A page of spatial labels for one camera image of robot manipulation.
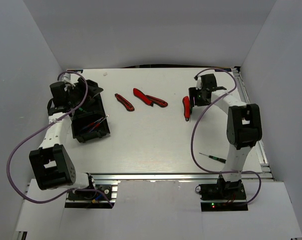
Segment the red knife right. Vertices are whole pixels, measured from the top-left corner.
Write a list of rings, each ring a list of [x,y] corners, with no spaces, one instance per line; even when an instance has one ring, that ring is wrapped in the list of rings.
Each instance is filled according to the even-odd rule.
[[[190,99],[189,99],[189,96],[185,96],[183,99],[182,99],[182,104],[183,104],[183,115],[184,115],[184,118],[185,118],[185,121],[189,121],[190,120],[190,116],[191,116],[191,108],[190,108]]]

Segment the red black utility knife left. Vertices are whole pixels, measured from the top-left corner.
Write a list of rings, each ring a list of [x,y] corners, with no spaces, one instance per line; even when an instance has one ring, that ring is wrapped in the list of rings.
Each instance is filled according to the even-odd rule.
[[[135,110],[133,105],[129,101],[127,101],[124,97],[122,97],[120,94],[116,93],[115,98],[119,103],[121,103],[125,107],[127,111],[133,112]]]

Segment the blue label corner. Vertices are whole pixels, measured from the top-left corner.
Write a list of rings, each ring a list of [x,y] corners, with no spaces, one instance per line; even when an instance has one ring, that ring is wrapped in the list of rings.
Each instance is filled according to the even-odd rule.
[[[83,73],[83,70],[82,69],[77,69],[77,70],[74,70],[74,69],[68,69],[69,72],[76,72],[76,73],[79,73],[79,74],[82,74]]]
[[[232,72],[231,68],[216,68],[215,72]]]

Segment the red folding knife centre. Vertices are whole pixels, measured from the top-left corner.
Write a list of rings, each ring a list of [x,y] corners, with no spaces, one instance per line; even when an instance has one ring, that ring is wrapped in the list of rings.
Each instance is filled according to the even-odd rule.
[[[153,101],[149,100],[148,97],[143,92],[141,92],[139,89],[133,88],[133,95],[135,97],[137,97],[138,99],[140,99],[146,105],[153,106]]]

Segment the black compartment tool bin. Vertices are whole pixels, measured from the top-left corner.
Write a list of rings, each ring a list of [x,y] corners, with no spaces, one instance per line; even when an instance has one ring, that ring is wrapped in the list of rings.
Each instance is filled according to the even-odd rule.
[[[73,138],[80,143],[87,141],[103,138],[110,134],[110,129],[107,120],[103,121],[94,131],[87,132],[82,130],[85,126],[94,121],[105,117],[106,113],[104,110],[101,93],[96,97],[96,112],[94,114],[72,114],[72,134]]]

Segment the green black screwdriver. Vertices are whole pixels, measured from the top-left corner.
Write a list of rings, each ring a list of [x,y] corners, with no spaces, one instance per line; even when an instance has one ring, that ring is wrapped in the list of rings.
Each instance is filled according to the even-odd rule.
[[[223,159],[223,158],[220,158],[220,157],[216,157],[216,156],[212,156],[212,155],[208,155],[208,154],[204,154],[204,153],[199,153],[200,155],[203,155],[203,156],[206,156],[206,157],[208,157],[208,158],[210,158],[210,159],[213,159],[213,160],[215,160],[215,161],[218,161],[218,162],[220,162],[220,163],[226,163],[226,160],[225,159]]]
[[[95,113],[94,110],[90,110],[90,109],[88,109],[88,110],[86,109],[86,110],[85,110],[85,109],[83,109],[83,108],[81,108],[81,107],[79,108],[79,111],[81,112],[81,114],[86,114],[86,115],[87,115],[87,114],[92,115],[92,114]]]
[[[189,122],[191,121],[191,115],[192,115],[192,106],[190,106],[190,110],[189,110]]]

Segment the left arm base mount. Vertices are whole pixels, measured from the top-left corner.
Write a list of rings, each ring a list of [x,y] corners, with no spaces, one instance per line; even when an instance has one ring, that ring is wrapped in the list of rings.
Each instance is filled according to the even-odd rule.
[[[117,198],[118,184],[113,181],[92,179],[85,189],[67,193],[67,209],[112,209]]]

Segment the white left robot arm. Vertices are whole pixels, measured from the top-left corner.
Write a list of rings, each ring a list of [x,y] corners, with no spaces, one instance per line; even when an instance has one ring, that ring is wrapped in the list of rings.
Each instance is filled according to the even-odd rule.
[[[105,135],[100,96],[103,89],[92,80],[84,82],[79,78],[76,83],[53,83],[50,90],[53,97],[47,110],[52,126],[39,148],[29,154],[36,181],[41,190],[75,188],[84,199],[90,200],[96,195],[92,177],[76,171],[65,142],[68,132],[80,143]]]

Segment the green black screwdriver front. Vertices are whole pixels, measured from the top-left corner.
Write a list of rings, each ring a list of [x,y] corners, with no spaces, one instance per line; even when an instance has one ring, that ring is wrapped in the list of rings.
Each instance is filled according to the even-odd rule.
[[[212,155],[208,155],[208,154],[204,154],[204,153],[199,153],[200,155],[203,155],[203,156],[206,156],[206,157],[208,157],[208,158],[210,158],[210,159],[213,159],[213,160],[215,160],[215,161],[218,161],[218,162],[220,162],[220,163],[226,163],[226,160],[225,159],[223,159],[223,158],[220,158],[220,157],[216,157],[216,156],[212,156]]]

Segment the blue label right corner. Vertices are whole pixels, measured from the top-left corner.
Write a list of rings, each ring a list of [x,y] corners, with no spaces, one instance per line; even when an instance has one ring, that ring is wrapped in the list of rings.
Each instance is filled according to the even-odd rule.
[[[231,68],[216,68],[215,72],[232,72]]]

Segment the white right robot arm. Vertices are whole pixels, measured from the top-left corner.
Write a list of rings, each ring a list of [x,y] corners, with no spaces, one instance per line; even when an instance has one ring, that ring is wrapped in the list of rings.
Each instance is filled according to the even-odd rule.
[[[260,110],[257,104],[247,104],[234,97],[223,86],[218,86],[214,74],[196,77],[196,87],[189,88],[183,99],[184,115],[188,120],[195,106],[217,106],[227,114],[226,137],[229,150],[220,173],[225,182],[216,188],[217,195],[229,199],[235,193],[234,185],[241,180],[244,163],[251,149],[262,138]]]

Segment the blue label left corner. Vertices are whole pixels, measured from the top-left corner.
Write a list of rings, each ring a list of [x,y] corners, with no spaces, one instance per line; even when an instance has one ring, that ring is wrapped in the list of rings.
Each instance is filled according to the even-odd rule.
[[[76,72],[76,73],[79,73],[79,74],[82,74],[83,73],[83,70],[82,69],[77,69],[77,70],[74,70],[74,69],[68,69],[69,72]]]

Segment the small blue handle screwdriver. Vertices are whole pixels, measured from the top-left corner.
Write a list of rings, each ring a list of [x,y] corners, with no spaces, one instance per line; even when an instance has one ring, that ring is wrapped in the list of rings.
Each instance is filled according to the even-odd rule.
[[[89,130],[89,132],[94,131],[100,124],[97,124],[97,125],[93,126],[93,127]]]

